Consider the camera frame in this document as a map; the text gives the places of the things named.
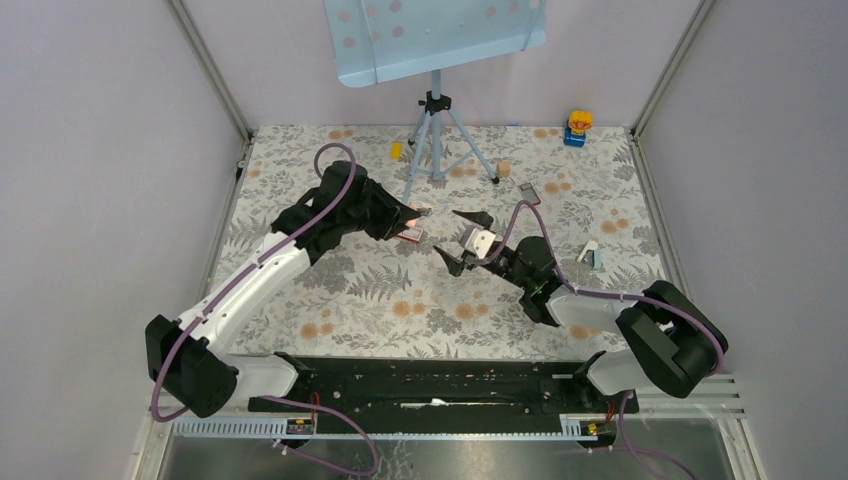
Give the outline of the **yellow block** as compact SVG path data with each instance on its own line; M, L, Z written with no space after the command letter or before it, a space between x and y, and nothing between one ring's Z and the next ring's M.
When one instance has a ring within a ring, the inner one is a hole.
M390 146L390 152L389 152L390 158L393 159L393 160L398 160L402 156L403 150L404 150L404 145L403 145L402 142L393 142Z

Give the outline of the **blue stapler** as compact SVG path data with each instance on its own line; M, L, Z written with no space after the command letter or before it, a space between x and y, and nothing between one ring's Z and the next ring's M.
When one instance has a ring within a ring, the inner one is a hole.
M595 240L588 241L578 255L577 262L588 265L591 271L600 271L603 259L599 243Z

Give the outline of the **wooden cube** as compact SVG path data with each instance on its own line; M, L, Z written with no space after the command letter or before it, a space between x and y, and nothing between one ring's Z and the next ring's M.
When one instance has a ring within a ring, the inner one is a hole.
M511 174L511 165L507 161L499 161L496 164L496 175L499 178L508 178Z

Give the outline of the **grey staple strip box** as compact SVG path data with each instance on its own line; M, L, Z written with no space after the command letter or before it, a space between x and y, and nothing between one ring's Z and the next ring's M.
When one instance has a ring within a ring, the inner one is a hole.
M541 204L541 199L534 188L534 186L525 182L518 185L519 193L522 197L522 200L525 201L528 205L532 205L533 207L539 206Z

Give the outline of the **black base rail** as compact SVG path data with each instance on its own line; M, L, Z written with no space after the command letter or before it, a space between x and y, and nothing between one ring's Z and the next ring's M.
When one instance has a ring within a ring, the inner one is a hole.
M563 419L614 417L623 396L600 393L586 366L568 361L374 359L299 356L286 394L314 402L320 434L560 434Z

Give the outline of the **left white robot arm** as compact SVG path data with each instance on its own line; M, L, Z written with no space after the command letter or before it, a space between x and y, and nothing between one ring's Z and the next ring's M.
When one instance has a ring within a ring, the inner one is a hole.
M277 354L239 356L235 340L286 285L305 273L350 233L389 240L419 212L369 178L365 168L335 161L318 186L284 209L248 259L220 286L176 319L162 315L145 328L151 412L168 393L184 410L206 418L226 406L272 395L288 411L309 401L310 385Z

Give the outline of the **floral tablecloth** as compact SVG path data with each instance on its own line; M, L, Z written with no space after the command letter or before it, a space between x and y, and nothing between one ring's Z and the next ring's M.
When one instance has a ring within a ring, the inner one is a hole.
M451 276L433 249L459 254L465 222L453 210L488 212L511 241L547 231L573 284L639 291L665 275L659 246L620 127L594 129L570 148L558 128L487 126L468 130L485 156L507 161L511 174L492 184L471 157L446 179L420 178L411 194L423 217L423 239L376 241L344 237L313 267L286 285L239 334L231 352L402 358L581 360L620 349L613 333L580 326L548 327L529 320L520 291L475 269ZM541 204L522 200L529 182ZM599 243L603 267L577 257Z

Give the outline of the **yellow blue toy figure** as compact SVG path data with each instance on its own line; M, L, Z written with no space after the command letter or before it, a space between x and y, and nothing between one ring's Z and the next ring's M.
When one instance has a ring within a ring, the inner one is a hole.
M582 148L587 141L587 132L593 127L593 115L589 111L575 110L568 117L563 142L566 146Z

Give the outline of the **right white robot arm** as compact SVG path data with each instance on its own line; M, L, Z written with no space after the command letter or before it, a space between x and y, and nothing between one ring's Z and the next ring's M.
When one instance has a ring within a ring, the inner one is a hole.
M579 287L563 278L547 234L509 247L491 231L487 213L460 216L469 223L459 242L461 255L436 250L451 275L480 267L521 289L519 304L533 322L594 328L625 340L624 349L585 362L585 377L573 386L583 410L597 412L614 394L648 386L686 398L721 369L728 340L674 284L656 280L641 292Z

